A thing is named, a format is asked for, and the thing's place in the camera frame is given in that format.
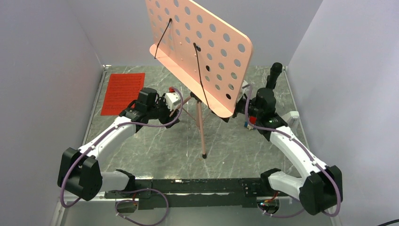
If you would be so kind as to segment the red sheet music page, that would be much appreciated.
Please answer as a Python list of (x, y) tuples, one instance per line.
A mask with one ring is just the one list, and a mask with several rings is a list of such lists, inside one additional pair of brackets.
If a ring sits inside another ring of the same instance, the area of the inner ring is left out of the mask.
[(119, 115), (128, 104), (137, 99), (144, 87), (145, 73), (113, 73), (108, 81), (102, 116)]

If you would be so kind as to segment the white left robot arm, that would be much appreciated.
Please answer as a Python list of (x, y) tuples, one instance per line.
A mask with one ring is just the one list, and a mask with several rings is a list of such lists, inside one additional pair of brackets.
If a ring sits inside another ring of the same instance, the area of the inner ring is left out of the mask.
[(150, 127), (150, 120), (158, 120), (159, 128), (178, 123), (183, 102), (177, 88), (171, 87), (163, 95), (155, 89), (142, 88), (137, 99), (131, 101), (105, 131), (80, 148), (63, 152), (57, 179), (60, 199), (64, 200), (66, 191), (85, 201), (100, 192), (117, 191), (124, 198), (132, 196), (136, 189), (135, 176), (119, 169), (102, 172), (101, 164), (142, 127)]

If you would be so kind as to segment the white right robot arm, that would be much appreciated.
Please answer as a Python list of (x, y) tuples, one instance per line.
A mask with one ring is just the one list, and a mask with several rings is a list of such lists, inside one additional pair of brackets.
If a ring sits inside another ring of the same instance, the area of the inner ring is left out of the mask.
[(251, 93), (251, 85), (241, 88), (232, 116), (244, 114), (248, 125), (282, 151), (300, 174), (297, 178), (280, 169), (265, 171), (260, 176), (260, 191), (264, 195), (283, 192), (297, 199), (310, 215), (336, 217), (343, 201), (341, 170), (328, 166), (297, 138), (287, 120), (276, 113), (272, 89), (258, 89), (255, 98)]

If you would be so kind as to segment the red blue toy block car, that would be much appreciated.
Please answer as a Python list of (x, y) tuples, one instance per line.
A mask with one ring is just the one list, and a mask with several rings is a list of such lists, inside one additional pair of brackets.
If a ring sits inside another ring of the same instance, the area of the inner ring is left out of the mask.
[(244, 123), (244, 127), (249, 130), (252, 130), (252, 129), (254, 129), (254, 127), (252, 125), (254, 125), (255, 123), (256, 123), (256, 117), (249, 116), (248, 121), (246, 121)]

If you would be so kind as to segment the black recorder on round base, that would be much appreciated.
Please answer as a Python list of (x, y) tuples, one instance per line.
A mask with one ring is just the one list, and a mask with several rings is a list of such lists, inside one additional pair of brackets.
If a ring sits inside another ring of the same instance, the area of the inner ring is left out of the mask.
[(277, 83), (277, 79), (283, 71), (284, 66), (275, 62), (270, 68), (270, 75), (267, 77), (266, 88), (274, 89)]

